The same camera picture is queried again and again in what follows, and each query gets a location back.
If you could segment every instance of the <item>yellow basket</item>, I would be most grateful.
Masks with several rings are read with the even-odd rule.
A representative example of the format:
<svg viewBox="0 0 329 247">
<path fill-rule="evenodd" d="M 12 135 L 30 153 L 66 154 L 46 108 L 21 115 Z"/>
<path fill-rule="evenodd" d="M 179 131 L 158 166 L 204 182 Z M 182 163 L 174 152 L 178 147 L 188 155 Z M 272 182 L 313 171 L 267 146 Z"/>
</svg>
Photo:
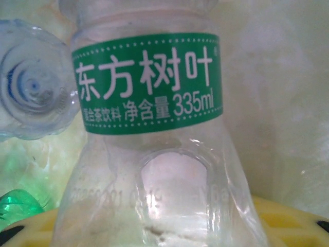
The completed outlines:
<svg viewBox="0 0 329 247">
<path fill-rule="evenodd" d="M 329 221 L 253 198 L 272 247 L 329 247 Z M 1 247 L 49 247 L 57 209 L 17 222 L 0 233 Z"/>
</svg>

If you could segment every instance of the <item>green label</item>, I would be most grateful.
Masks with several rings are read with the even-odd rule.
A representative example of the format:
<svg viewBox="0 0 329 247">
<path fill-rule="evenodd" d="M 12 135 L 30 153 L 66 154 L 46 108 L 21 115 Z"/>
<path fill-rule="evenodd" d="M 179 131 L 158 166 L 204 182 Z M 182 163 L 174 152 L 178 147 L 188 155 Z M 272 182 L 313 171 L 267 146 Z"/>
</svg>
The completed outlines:
<svg viewBox="0 0 329 247">
<path fill-rule="evenodd" d="M 84 47 L 72 57 L 90 133 L 171 130 L 223 112 L 218 36 L 138 36 Z"/>
</svg>

